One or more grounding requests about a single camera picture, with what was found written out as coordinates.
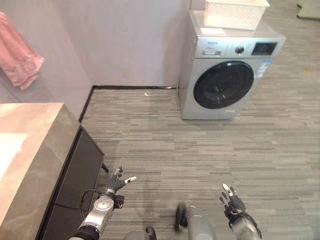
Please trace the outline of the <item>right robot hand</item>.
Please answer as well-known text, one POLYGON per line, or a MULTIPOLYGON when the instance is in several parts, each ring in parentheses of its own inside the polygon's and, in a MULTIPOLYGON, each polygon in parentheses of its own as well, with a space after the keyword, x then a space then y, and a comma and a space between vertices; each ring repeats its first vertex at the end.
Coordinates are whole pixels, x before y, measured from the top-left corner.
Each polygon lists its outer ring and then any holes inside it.
POLYGON ((244 213, 246 211, 246 206, 237 191, 226 183, 222 183, 222 188, 223 191, 221 192, 219 199, 224 206, 231 207, 235 211, 244 213))

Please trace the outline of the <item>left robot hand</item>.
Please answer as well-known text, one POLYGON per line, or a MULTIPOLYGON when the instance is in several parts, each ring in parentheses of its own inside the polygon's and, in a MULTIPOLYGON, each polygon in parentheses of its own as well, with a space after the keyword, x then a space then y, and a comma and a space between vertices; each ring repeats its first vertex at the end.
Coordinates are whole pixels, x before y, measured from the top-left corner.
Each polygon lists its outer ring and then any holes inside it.
POLYGON ((106 193, 115 194, 118 190, 126 186, 127 184, 134 182, 137 180, 136 176, 129 177, 127 179, 121 179, 123 173, 123 167, 118 167, 112 174, 110 179, 108 180, 106 186, 106 193))

